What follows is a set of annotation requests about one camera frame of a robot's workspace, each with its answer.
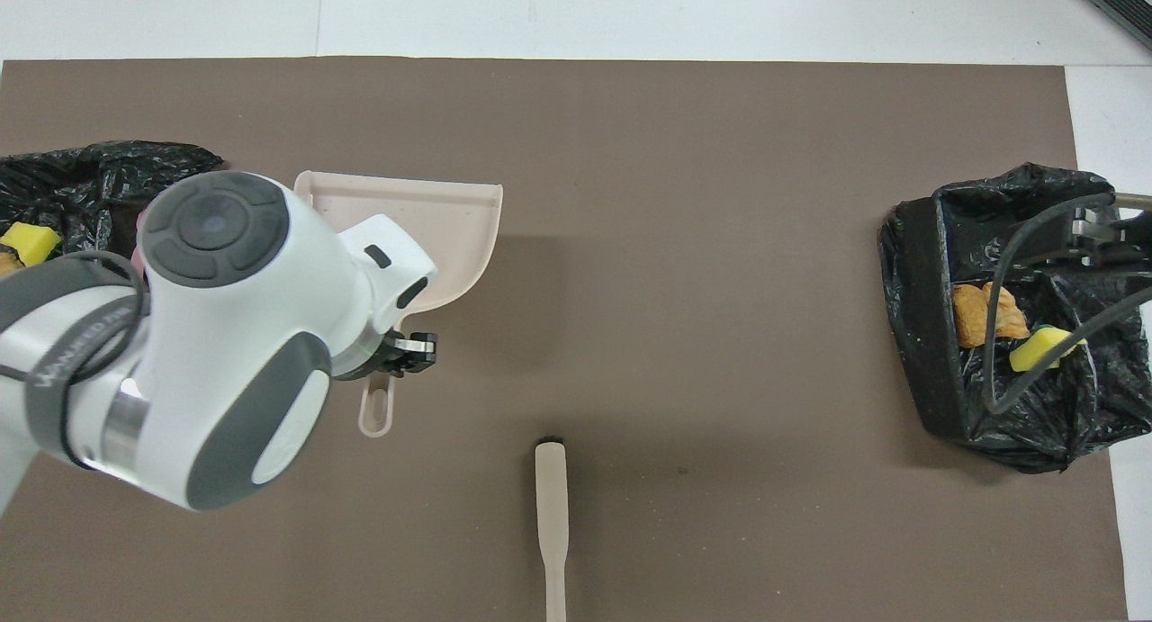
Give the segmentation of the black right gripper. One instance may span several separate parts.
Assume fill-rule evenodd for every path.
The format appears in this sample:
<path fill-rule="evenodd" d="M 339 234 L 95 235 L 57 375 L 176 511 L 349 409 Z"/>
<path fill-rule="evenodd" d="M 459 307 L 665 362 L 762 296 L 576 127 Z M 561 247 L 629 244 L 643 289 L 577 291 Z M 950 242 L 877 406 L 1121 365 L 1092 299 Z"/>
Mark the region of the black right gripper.
<path fill-rule="evenodd" d="M 1073 265 L 1149 265 L 1151 217 L 1138 211 L 1115 219 L 1105 208 L 1074 208 L 1069 243 Z"/>

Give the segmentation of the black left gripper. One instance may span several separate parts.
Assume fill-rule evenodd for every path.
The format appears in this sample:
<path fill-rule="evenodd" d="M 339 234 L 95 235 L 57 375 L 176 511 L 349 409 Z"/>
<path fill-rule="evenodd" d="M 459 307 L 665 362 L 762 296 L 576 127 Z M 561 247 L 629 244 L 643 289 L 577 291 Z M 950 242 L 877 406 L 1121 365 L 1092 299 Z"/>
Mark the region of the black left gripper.
<path fill-rule="evenodd" d="M 370 356 L 364 367 L 369 373 L 392 377 L 419 374 L 437 362 L 435 332 L 411 332 L 406 336 L 399 331 L 388 331 L 377 351 Z"/>

